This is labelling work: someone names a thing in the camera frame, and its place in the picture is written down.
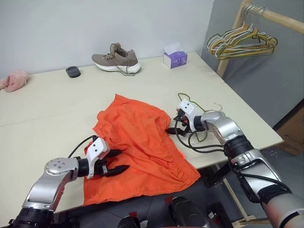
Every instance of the gray wall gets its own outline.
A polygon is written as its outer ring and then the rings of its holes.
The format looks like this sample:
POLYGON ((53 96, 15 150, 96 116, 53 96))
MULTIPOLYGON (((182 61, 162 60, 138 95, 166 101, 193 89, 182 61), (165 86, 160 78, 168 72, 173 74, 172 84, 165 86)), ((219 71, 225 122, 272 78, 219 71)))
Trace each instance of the gray wall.
POLYGON ((120 42, 138 58, 179 41, 200 55, 213 0, 0 0, 0 78, 92 64, 120 42))
MULTIPOLYGON (((232 28, 240 3, 241 0, 213 3, 201 57, 214 70, 219 62, 206 51, 206 43, 212 35, 232 28)), ((254 3, 304 21, 303 0, 255 0, 254 3)), ((276 52, 266 57, 231 58, 224 80, 274 126, 304 98, 304 36, 263 18, 260 28, 278 39, 276 52)))

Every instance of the orange shorts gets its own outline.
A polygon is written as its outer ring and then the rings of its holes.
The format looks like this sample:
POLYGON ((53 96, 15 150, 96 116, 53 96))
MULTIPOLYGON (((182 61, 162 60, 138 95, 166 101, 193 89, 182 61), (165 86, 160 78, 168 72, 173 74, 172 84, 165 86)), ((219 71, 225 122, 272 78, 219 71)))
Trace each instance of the orange shorts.
POLYGON ((200 177, 165 132, 170 117, 163 110, 116 95, 97 119, 93 130, 123 152, 108 158, 108 168, 130 168, 114 177, 85 178, 84 205, 181 191, 200 177))

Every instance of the shoe sole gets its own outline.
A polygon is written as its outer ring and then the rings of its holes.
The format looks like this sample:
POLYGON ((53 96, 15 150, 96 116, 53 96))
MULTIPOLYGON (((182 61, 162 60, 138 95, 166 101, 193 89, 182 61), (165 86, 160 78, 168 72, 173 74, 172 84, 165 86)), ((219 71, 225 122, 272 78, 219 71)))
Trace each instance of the shoe sole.
MULTIPOLYGON (((94 62, 93 63, 100 69, 104 70, 104 71, 119 71, 117 69, 116 66, 103 66, 103 65, 99 65, 98 63, 94 62)), ((142 67, 141 64, 138 62, 136 63, 134 66, 118 66, 119 69, 121 69, 122 71, 124 71, 125 73, 127 73, 127 68, 128 68, 128 73, 136 73, 137 71, 140 70, 140 68, 142 67)))

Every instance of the purple tissue box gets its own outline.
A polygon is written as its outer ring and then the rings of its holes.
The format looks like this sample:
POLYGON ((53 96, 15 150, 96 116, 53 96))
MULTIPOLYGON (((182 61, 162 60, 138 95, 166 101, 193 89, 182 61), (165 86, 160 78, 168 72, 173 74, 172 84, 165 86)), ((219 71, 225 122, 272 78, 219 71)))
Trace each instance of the purple tissue box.
POLYGON ((187 63, 187 56, 184 51, 173 52, 170 55, 165 52, 163 54, 163 63, 170 69, 179 67, 187 63))

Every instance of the wooden rack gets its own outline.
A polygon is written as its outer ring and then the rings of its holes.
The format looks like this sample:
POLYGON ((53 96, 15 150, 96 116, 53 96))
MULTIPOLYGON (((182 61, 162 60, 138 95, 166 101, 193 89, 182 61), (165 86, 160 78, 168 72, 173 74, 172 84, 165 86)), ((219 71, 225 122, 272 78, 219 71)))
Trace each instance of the wooden rack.
MULTIPOLYGON (((232 29, 236 29, 238 27, 241 27, 241 25, 244 21, 244 19, 242 17, 242 10, 243 10, 243 8, 245 7, 246 4, 250 4, 250 3, 252 3, 251 0, 243 0, 242 1, 241 5, 240 5, 240 8, 237 12, 237 17, 236 17, 236 20, 234 22, 234 25, 233 25, 232 29)), ((298 20, 280 15, 280 14, 272 12, 270 10, 265 10, 260 16, 267 19, 267 20, 270 20, 274 23, 277 23, 279 25, 285 26, 285 27, 290 28, 294 31, 297 31, 297 32, 300 32, 300 33, 304 34, 304 23, 303 22, 300 22, 298 20)), ((220 61, 219 65, 218 65, 218 69, 217 69, 217 74, 220 77, 223 77, 223 75, 225 73, 225 70, 226 70, 226 67, 228 65, 228 62, 229 62, 229 59, 224 59, 224 60, 220 61)))

